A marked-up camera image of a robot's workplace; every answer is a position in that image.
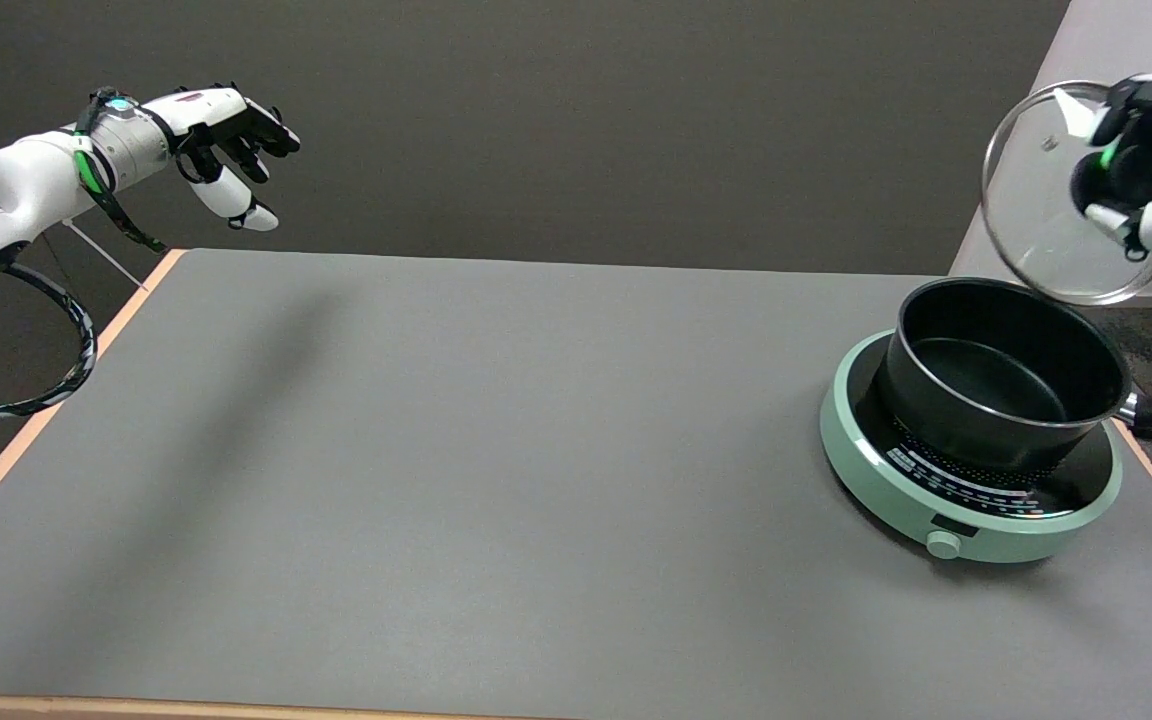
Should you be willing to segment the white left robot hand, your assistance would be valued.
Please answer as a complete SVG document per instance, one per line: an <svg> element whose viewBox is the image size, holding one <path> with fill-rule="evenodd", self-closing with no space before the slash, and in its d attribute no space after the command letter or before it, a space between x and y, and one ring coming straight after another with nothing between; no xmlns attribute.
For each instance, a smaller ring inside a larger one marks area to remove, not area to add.
<svg viewBox="0 0 1152 720"><path fill-rule="evenodd" d="M264 152L287 158L301 150L282 115L233 85L182 90L157 101L157 111L177 141L179 173L196 199L236 232L274 232L276 214L250 184L270 182Z"/></svg>

